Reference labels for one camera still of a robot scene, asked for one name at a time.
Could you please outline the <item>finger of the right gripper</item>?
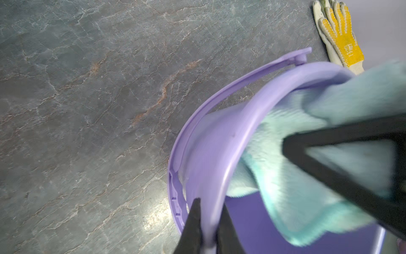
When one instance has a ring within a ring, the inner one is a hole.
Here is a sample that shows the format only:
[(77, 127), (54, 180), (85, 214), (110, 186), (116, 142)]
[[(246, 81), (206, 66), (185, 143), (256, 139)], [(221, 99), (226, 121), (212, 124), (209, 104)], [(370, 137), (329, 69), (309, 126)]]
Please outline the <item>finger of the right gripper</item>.
[[(388, 139), (395, 142), (393, 198), (386, 200), (306, 154), (306, 149), (355, 141)], [(401, 239), (406, 238), (406, 115), (296, 133), (284, 138), (283, 155), (304, 172), (362, 208)]]

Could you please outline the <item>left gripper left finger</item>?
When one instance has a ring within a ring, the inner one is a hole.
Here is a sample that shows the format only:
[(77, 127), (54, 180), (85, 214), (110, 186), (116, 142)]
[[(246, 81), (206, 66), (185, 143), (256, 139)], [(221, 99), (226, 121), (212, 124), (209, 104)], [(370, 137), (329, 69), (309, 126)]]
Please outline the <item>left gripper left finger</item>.
[(203, 242), (203, 234), (200, 223), (201, 223), (200, 198), (196, 198), (193, 200), (184, 230), (181, 234), (180, 240), (173, 254), (200, 253)]

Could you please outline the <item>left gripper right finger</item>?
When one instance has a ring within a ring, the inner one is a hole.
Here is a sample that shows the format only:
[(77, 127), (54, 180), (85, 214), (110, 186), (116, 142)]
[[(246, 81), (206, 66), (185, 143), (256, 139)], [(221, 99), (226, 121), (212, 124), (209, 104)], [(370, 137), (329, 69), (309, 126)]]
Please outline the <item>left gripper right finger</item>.
[(223, 205), (217, 233), (217, 254), (246, 254), (234, 228), (226, 204)]

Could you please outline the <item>light green microfiber cloth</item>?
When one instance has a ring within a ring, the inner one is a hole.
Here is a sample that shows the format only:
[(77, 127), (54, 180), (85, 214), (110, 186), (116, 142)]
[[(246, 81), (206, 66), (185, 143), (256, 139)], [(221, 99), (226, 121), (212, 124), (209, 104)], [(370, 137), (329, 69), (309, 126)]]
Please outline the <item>light green microfiber cloth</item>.
[(376, 220), (404, 232), (405, 116), (402, 61), (294, 91), (259, 124), (226, 194), (260, 193), (275, 227), (295, 246)]

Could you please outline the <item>purple plastic bucket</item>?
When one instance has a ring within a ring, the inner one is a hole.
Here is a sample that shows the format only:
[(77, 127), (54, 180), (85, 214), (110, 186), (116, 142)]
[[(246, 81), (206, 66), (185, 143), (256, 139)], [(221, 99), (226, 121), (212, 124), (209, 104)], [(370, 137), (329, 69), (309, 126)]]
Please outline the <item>purple plastic bucket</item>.
[(203, 247), (226, 205), (248, 254), (372, 254), (370, 218), (282, 158), (288, 131), (373, 116), (389, 99), (386, 65), (354, 76), (290, 52), (222, 88), (189, 118), (172, 148), (168, 197), (179, 230), (203, 201)]

